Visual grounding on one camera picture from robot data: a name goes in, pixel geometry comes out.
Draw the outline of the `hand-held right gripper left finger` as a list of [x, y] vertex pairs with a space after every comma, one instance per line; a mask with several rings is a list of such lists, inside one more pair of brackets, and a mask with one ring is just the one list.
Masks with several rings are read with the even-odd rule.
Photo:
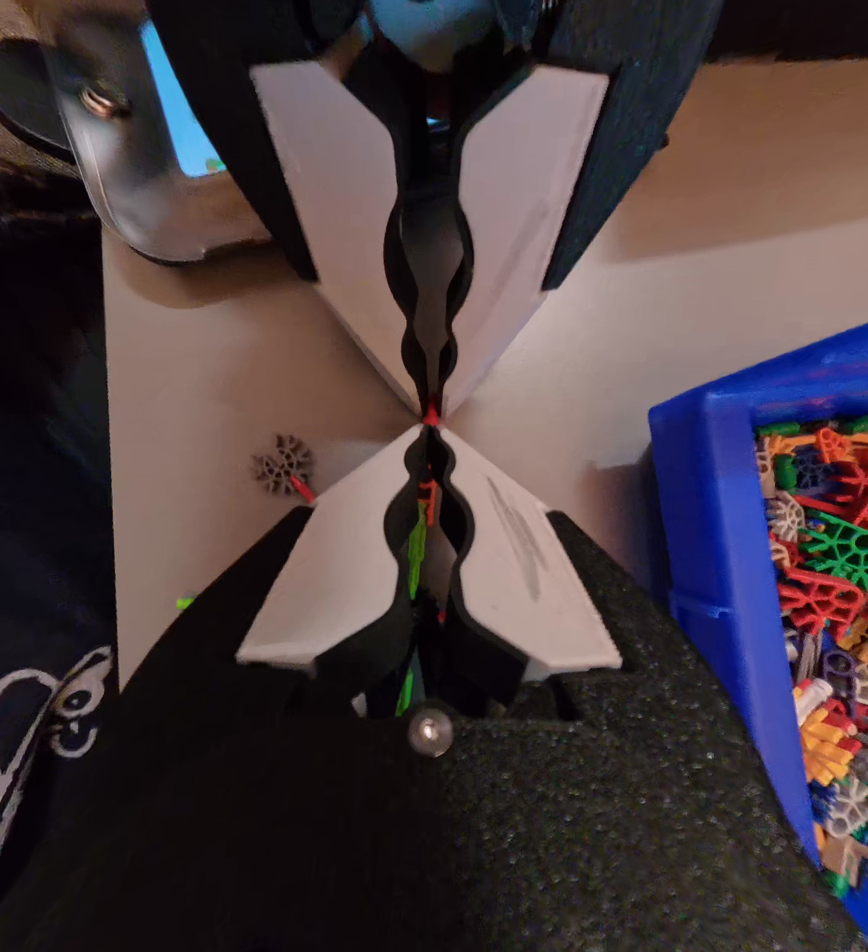
[[349, 699], [406, 660], [413, 610], [409, 539], [427, 472], [426, 427], [411, 427], [321, 494], [237, 649], [329, 684]]

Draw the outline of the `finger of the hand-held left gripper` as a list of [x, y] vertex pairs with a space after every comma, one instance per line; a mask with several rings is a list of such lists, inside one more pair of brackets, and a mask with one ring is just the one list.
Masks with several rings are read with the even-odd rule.
[[316, 286], [396, 395], [422, 416], [426, 357], [402, 212], [412, 152], [404, 91], [380, 59], [345, 78], [316, 61], [250, 70], [316, 269]]
[[544, 303], [609, 83], [588, 70], [524, 65], [463, 125], [454, 162], [463, 254], [448, 291], [441, 417], [471, 395]]

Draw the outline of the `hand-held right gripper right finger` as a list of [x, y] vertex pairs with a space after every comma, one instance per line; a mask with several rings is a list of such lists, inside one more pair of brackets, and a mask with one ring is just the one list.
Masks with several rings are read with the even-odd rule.
[[432, 473], [455, 554], [442, 642], [449, 675], [510, 704], [523, 684], [620, 670], [554, 512], [449, 429], [432, 431]]

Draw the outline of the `star toy rod model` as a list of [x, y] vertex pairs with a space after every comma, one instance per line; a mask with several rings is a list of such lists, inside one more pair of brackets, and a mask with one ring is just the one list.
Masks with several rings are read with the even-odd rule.
[[[429, 443], [428, 426], [420, 423], [411, 427], [426, 427]], [[277, 574], [304, 528], [308, 518], [306, 510], [313, 506], [323, 493], [315, 495], [309, 483], [305, 481], [311, 460], [300, 441], [293, 437], [279, 437], [276, 446], [272, 453], [255, 457], [253, 464], [256, 476], [267, 489], [295, 491], [302, 503], [292, 507], [273, 530], [192, 601], [158, 645], [160, 649], [174, 650], [175, 662], [178, 664], [178, 682], [193, 689], [200, 698], [222, 696], [224, 679], [233, 683], [237, 673], [250, 667], [261, 669], [260, 679], [264, 686], [281, 679], [282, 683], [287, 684], [287, 691], [299, 684], [303, 678], [309, 678], [301, 673], [275, 669], [266, 664], [243, 664], [236, 658], [237, 649], [249, 626], [261, 609]], [[419, 520], [409, 539], [413, 626], [406, 660], [370, 692], [353, 699], [347, 698], [329, 684], [309, 678], [326, 689], [337, 692], [346, 702], [354, 703], [357, 698], [361, 698], [366, 714], [372, 718], [401, 716], [413, 700], [413, 688], [416, 686], [413, 662], [418, 640], [415, 604], [420, 567], [424, 559], [426, 532], [436, 491], [437, 484], [431, 475], [427, 454], [426, 477], [418, 485]]]

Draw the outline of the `blue plastic bin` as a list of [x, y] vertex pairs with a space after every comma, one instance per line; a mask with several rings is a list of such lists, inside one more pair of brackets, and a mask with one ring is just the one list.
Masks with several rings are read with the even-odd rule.
[[[671, 613], [736, 701], [784, 812], [827, 886], [797, 732], [754, 430], [772, 422], [865, 413], [868, 324], [694, 388], [649, 415]], [[840, 899], [868, 935], [868, 881]]]

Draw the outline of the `pile of colourful toy pieces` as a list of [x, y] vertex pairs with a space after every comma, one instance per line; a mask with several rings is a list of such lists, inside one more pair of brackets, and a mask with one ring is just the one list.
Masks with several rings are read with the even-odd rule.
[[754, 430], [822, 875], [868, 881], [868, 413]]

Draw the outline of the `black framed tablet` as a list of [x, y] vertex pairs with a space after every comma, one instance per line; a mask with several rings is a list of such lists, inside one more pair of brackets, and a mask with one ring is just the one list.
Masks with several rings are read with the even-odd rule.
[[14, 2], [0, 122], [78, 171], [100, 220], [142, 257], [200, 262], [271, 237], [193, 112], [148, 2]]

